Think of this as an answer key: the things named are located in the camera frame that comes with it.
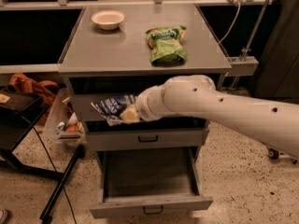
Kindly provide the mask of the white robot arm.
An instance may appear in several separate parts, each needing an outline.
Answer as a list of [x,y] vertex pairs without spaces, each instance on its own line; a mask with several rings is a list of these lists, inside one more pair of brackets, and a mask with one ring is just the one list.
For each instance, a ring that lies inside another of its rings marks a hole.
[[142,91],[121,120],[129,124],[171,116],[213,120],[299,159],[299,105],[222,93],[204,75],[178,76]]

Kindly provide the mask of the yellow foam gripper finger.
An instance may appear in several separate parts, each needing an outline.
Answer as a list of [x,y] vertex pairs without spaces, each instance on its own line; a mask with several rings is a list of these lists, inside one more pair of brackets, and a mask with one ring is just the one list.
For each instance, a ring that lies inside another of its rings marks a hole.
[[140,121],[140,116],[134,105],[129,105],[121,114],[120,118],[124,123],[131,124]]

